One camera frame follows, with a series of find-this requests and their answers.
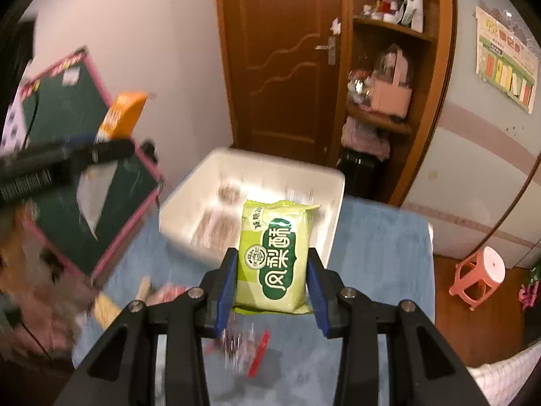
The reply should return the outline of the green chalkboard pink frame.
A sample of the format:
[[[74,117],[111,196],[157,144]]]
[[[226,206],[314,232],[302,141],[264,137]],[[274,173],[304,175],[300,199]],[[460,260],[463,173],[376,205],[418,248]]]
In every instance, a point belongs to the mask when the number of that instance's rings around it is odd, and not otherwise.
[[[87,136],[95,141],[112,100],[88,49],[81,48],[20,84],[1,117],[1,157],[21,150],[60,146]],[[88,167],[72,167],[72,182],[18,204],[27,229],[59,263],[94,285],[101,284],[161,191],[156,164],[134,141],[135,154],[118,162],[94,238],[81,216],[76,192]]]

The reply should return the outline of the brown biscuit clear packet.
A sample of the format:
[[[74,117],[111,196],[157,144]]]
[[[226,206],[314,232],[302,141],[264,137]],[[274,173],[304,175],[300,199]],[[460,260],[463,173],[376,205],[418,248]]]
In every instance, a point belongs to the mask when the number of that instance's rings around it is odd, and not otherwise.
[[[222,257],[228,247],[237,244],[240,218],[218,210],[204,212],[191,240],[191,245],[213,256]]]

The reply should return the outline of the folded pink clothes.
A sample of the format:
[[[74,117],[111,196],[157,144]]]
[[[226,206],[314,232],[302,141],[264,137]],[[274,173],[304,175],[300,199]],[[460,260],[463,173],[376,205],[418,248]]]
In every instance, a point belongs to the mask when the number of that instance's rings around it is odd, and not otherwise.
[[[345,149],[374,156],[379,161],[389,159],[391,155],[387,137],[381,136],[374,126],[359,122],[351,116],[343,125],[341,145]]]

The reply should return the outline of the red white candy packet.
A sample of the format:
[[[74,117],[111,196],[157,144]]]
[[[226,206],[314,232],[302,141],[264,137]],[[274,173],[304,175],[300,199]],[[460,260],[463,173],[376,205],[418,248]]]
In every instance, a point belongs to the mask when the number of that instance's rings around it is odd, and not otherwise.
[[[151,293],[146,299],[148,306],[158,305],[170,301],[174,301],[178,296],[182,295],[189,288],[182,285],[165,284],[157,291]]]

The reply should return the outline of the wall poster chart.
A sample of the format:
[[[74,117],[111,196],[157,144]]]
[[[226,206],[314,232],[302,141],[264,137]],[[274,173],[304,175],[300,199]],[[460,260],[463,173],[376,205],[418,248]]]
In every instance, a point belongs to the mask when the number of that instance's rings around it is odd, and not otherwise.
[[[533,114],[539,61],[518,36],[476,7],[476,75]]]

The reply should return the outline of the pink plastic stool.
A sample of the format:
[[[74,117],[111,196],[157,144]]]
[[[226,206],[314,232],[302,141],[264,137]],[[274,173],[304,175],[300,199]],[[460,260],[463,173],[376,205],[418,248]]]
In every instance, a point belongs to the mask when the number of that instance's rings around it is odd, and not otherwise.
[[[454,282],[448,290],[474,311],[491,297],[505,279],[505,263],[500,254],[486,246],[456,266]]]

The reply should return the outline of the checkered white bedding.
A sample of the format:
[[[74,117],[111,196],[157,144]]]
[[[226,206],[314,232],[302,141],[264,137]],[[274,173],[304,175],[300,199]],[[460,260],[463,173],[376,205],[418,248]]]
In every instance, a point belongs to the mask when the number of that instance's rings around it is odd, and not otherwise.
[[[480,367],[467,367],[489,405],[511,404],[540,361],[540,347],[540,341],[536,341],[513,357]]]

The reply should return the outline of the orange oats bar packet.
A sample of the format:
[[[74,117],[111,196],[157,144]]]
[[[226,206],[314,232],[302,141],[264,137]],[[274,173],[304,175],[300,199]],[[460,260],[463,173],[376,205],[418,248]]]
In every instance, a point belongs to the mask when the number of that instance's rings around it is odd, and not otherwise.
[[[81,174],[76,192],[79,211],[94,238],[118,162],[134,154],[131,134],[147,100],[147,93],[120,93],[98,129],[90,166]]]

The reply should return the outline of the beige biscuit stick box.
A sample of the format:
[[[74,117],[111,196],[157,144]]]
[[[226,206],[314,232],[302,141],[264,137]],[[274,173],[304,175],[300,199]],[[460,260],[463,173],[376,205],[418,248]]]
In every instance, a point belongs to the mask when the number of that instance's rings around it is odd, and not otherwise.
[[[139,282],[138,291],[135,299],[138,301],[147,301],[151,290],[151,277],[143,276]]]

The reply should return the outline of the shelf top small items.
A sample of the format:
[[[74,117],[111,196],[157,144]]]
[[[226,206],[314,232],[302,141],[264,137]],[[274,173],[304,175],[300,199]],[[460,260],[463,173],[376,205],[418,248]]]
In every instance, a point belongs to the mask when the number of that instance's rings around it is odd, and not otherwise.
[[[361,18],[381,21],[395,26],[424,32],[424,0],[378,0],[375,5],[363,5]]]

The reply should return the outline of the dark dates red-strip packet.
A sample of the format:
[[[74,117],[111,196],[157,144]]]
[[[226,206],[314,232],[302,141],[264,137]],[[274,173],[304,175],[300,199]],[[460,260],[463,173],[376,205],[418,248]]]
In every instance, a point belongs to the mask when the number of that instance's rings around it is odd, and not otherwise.
[[[259,372],[271,337],[269,329],[258,332],[254,324],[242,329],[229,326],[218,338],[205,345],[204,355],[219,354],[226,369],[253,379]]]

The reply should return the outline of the brown wooden door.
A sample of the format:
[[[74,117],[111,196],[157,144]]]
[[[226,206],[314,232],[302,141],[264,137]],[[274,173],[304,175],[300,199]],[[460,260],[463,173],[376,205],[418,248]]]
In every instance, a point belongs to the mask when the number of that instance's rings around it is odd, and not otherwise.
[[[216,0],[234,146],[328,165],[342,0]]]

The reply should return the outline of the green pineapple cake packet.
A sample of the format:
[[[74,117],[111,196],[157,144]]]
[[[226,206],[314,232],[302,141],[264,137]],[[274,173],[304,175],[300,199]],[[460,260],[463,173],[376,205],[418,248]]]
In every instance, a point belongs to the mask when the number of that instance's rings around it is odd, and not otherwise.
[[[291,201],[243,205],[234,310],[303,315],[312,219],[320,206]]]

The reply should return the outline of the wooden corner shelf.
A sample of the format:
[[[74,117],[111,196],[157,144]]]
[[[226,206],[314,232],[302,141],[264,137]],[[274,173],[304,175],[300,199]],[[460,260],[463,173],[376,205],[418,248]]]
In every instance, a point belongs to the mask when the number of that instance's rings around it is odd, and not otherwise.
[[[349,194],[401,206],[440,117],[457,0],[341,0],[330,161]]]

